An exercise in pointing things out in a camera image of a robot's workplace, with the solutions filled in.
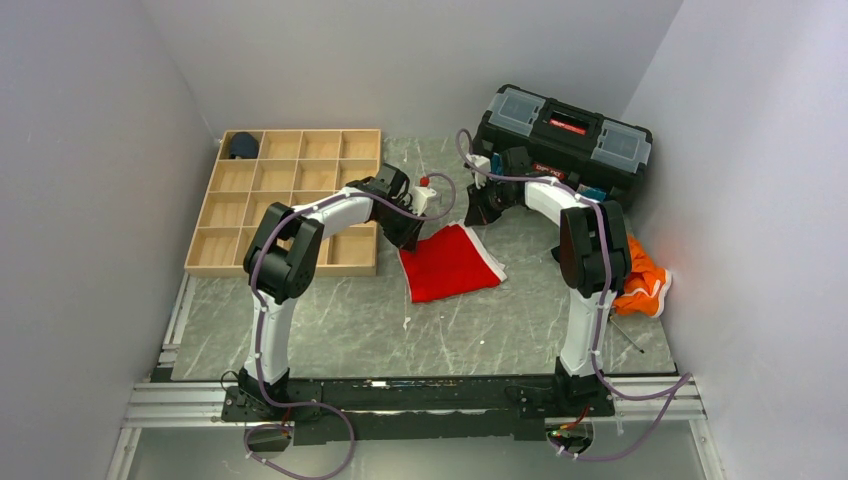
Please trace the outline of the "red white underwear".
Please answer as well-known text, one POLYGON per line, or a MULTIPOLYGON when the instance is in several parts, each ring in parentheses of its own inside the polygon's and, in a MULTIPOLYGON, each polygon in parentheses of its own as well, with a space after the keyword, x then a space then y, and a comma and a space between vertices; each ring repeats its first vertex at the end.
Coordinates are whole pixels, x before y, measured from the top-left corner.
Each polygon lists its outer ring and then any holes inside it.
POLYGON ((456 222, 419 241, 415 251, 401 251, 399 260, 412 303, 494 288, 507 279, 504 264, 471 228, 456 222))

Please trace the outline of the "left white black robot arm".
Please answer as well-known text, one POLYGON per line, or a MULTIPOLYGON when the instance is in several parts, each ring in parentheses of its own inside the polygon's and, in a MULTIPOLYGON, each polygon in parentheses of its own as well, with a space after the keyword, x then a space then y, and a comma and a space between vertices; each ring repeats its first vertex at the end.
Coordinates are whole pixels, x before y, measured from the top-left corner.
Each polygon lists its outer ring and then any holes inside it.
POLYGON ((392 245, 412 252, 435 195, 412 185, 398 168, 383 165, 376 175, 350 181, 325 198, 294 206, 275 202, 266 209, 243 261, 254 319, 238 376, 258 417, 272 420, 286 409, 293 313, 315 278, 322 244, 349 227, 375 222, 392 245))

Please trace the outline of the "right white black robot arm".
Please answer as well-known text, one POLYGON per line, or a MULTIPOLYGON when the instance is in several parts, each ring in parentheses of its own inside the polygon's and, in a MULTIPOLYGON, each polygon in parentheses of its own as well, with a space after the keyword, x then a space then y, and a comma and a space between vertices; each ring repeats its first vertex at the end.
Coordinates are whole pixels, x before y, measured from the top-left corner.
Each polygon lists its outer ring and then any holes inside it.
POLYGON ((507 152, 502 174, 493 172, 485 156, 465 149, 459 155, 473 175, 466 225, 492 224, 505 210, 522 206, 559 229, 556 259, 569 289, 569 314, 550 392, 557 411, 574 415, 590 397, 610 394, 603 380, 601 343, 613 300, 632 266, 622 208, 615 201, 578 194, 557 177, 534 171, 523 147, 507 152))

